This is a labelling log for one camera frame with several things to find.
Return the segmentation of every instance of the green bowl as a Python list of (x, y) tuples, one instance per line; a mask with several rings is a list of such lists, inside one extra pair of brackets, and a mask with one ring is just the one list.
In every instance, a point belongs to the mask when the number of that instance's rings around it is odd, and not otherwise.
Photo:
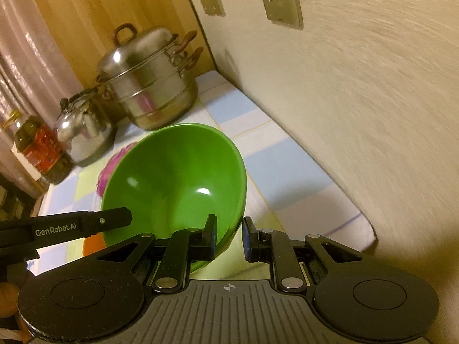
[(102, 209), (127, 207), (133, 220), (105, 232), (105, 243), (144, 232), (170, 238), (180, 229), (203, 228), (214, 214), (220, 253), (244, 214), (246, 190), (242, 157), (222, 132), (203, 124), (160, 129), (137, 143), (110, 177)]

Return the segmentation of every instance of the red bottle label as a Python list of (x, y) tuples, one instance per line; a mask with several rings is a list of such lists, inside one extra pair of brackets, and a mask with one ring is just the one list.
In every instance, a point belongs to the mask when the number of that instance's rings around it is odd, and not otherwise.
[(43, 125), (38, 129), (35, 139), (22, 153), (37, 171), (43, 174), (56, 163), (63, 150), (54, 132)]

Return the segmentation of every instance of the stainless steel kettle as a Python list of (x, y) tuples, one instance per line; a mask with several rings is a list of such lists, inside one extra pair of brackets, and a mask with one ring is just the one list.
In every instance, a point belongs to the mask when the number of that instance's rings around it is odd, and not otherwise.
[(61, 99), (61, 114), (54, 125), (57, 139), (80, 166), (95, 162), (112, 147), (116, 134), (96, 100), (97, 89), (85, 89)]

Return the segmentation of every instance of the brown handle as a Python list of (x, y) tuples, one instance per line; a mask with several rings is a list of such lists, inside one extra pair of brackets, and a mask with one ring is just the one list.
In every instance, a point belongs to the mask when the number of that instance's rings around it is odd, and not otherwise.
[(183, 70), (191, 70), (194, 66), (196, 66), (196, 63), (198, 63), (199, 57), (203, 53), (203, 50), (204, 50), (203, 47), (196, 48), (196, 50), (193, 52), (193, 54), (190, 55), (190, 57), (188, 59), (188, 63), (183, 68)]
[(124, 30), (125, 28), (130, 29), (130, 31), (132, 32), (132, 36), (131, 36), (131, 38), (129, 40), (132, 40), (133, 38), (135, 38), (137, 36), (137, 29), (131, 23), (125, 23), (125, 24), (115, 28), (115, 31), (113, 32), (112, 40), (113, 40), (113, 43), (115, 44), (115, 46), (117, 46), (117, 47), (119, 47), (118, 34), (122, 30)]
[(175, 49), (171, 53), (171, 55), (170, 55), (171, 59), (173, 59), (177, 54), (183, 52), (185, 50), (185, 48), (187, 47), (187, 45), (190, 43), (190, 41), (193, 40), (196, 37), (197, 34), (198, 34), (198, 31), (190, 31), (189, 33), (187, 33), (183, 37), (183, 41), (180, 43), (178, 48)]

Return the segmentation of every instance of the wall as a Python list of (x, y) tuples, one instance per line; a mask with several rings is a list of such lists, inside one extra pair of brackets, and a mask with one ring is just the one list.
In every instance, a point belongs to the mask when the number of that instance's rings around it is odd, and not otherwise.
[(300, 0), (304, 29), (262, 0), (193, 0), (219, 70), (329, 172), (376, 256), (440, 295), (430, 338), (459, 342), (459, 0)]
[(204, 46), (194, 74), (213, 61), (189, 0), (36, 0), (49, 30), (84, 87), (93, 87), (99, 60), (114, 48), (115, 27), (131, 22), (139, 31), (164, 26), (183, 37), (198, 30), (192, 50)]

